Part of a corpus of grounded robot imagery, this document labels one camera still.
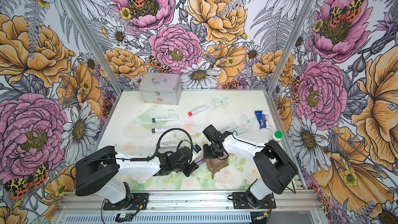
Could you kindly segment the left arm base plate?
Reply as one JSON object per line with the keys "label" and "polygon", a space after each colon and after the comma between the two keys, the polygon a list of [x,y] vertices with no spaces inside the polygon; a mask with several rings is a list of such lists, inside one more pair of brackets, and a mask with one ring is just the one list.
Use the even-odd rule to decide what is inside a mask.
{"label": "left arm base plate", "polygon": [[119,203],[111,203],[108,199],[102,207],[104,211],[138,211],[145,210],[148,204],[149,193],[131,193],[129,197]]}

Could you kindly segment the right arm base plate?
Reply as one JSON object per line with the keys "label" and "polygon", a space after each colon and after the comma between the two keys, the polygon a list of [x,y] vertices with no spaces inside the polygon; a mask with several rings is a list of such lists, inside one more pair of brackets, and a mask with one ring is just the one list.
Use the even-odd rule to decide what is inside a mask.
{"label": "right arm base plate", "polygon": [[233,192],[227,196],[232,201],[234,209],[274,209],[276,202],[273,194],[267,195],[264,199],[258,200],[248,191]]}

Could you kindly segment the pink cap toothpaste tube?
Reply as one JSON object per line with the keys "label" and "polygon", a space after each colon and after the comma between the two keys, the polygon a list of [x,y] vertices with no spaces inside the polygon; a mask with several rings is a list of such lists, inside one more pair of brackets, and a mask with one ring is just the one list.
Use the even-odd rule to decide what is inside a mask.
{"label": "pink cap toothpaste tube", "polygon": [[204,103],[200,106],[196,106],[195,108],[193,108],[191,111],[188,112],[188,116],[191,117],[191,116],[196,115],[200,112],[203,112],[209,108],[210,108],[210,106],[207,103]]}

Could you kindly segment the metallic pink toothpaste tube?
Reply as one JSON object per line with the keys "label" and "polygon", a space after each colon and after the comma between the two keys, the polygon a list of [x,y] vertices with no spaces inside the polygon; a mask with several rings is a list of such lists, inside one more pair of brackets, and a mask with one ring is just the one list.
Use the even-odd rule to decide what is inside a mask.
{"label": "metallic pink toothpaste tube", "polygon": [[204,156],[199,156],[199,157],[195,158],[194,162],[196,164],[204,163],[205,162],[205,158],[204,158]]}

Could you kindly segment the black cap toothpaste tube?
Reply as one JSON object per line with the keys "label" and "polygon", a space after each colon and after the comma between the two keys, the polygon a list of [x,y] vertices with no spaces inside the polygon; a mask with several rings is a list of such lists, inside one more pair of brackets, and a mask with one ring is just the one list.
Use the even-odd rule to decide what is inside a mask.
{"label": "black cap toothpaste tube", "polygon": [[231,122],[231,123],[227,124],[226,126],[222,127],[219,131],[220,131],[221,133],[224,133],[224,132],[226,132],[226,131],[231,132],[231,131],[233,131],[234,129],[236,129],[237,127],[238,127],[238,125],[237,125],[235,122]]}

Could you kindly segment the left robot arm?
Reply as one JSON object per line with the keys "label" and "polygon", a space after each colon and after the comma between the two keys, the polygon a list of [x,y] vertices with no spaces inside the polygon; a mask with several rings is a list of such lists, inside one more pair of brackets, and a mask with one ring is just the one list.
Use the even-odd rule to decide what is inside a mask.
{"label": "left robot arm", "polygon": [[199,167],[194,159],[200,151],[200,146],[194,145],[145,158],[117,153],[113,146],[106,146],[76,163],[75,194],[101,196],[111,204],[111,209],[127,209],[138,197],[132,196],[127,182],[117,181],[115,176],[153,177],[182,172],[189,177]]}

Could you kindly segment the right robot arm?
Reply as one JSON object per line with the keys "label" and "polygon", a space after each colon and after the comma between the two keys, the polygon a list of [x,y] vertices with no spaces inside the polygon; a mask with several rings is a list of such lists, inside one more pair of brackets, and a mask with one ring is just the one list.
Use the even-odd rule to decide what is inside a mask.
{"label": "right robot arm", "polygon": [[252,159],[260,174],[242,197],[235,197],[250,208],[260,208],[272,194],[280,195],[298,174],[298,168],[285,150],[279,145],[284,136],[282,132],[274,132],[267,143],[258,143],[242,139],[235,132],[218,131],[209,125],[203,131],[210,141],[203,146],[204,158],[223,160],[224,155],[236,154]]}

